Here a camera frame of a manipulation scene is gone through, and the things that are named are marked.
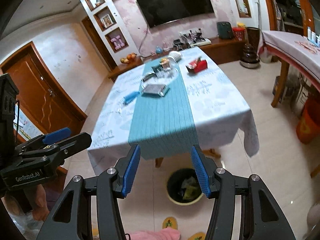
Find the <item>person's left hand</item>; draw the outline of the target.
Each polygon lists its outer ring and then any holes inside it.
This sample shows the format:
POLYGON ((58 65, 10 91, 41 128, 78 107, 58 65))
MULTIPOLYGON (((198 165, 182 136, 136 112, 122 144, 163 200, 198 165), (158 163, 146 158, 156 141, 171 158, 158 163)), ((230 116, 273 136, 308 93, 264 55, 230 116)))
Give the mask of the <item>person's left hand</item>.
POLYGON ((2 198, 7 211, 15 216, 31 213, 36 221, 45 221, 49 215, 46 192, 42 185, 31 186, 2 198))

